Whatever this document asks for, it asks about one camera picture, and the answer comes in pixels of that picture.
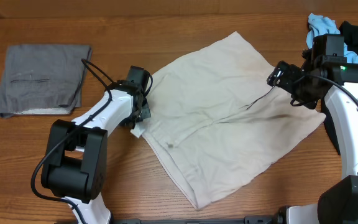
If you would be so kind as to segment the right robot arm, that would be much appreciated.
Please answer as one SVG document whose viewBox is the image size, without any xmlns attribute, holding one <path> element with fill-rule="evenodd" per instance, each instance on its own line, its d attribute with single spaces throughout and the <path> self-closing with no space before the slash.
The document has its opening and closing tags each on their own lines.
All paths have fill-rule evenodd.
<svg viewBox="0 0 358 224">
<path fill-rule="evenodd" d="M 344 38 L 324 34 L 303 51 L 302 67 L 280 61 L 267 79 L 291 94 L 292 106 L 321 106 L 324 127 L 341 157 L 341 180 L 318 203 L 281 208 L 273 223 L 358 223 L 358 63 L 344 56 Z"/>
</svg>

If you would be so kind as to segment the beige cotton shorts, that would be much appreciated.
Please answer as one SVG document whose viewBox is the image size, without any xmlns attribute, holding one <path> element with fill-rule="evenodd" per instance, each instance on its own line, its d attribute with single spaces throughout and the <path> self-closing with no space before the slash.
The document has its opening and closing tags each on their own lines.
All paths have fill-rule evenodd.
<svg viewBox="0 0 358 224">
<path fill-rule="evenodd" d="M 272 72 L 234 32 L 154 73 L 142 135 L 195 209 L 250 183 L 324 121 L 268 86 Z"/>
</svg>

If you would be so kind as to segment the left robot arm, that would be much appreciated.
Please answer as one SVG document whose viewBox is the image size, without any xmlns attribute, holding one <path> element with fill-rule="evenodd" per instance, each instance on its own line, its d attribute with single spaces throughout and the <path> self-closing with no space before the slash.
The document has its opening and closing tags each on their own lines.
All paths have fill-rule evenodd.
<svg viewBox="0 0 358 224">
<path fill-rule="evenodd" d="M 102 99 L 73 121 L 52 124 L 45 157 L 35 168 L 53 201 L 69 205 L 77 223 L 112 223 L 101 190 L 106 180 L 108 137 L 118 126 L 133 129 L 151 117 L 146 96 L 152 76 L 132 66 L 126 79 L 106 85 Z"/>
</svg>

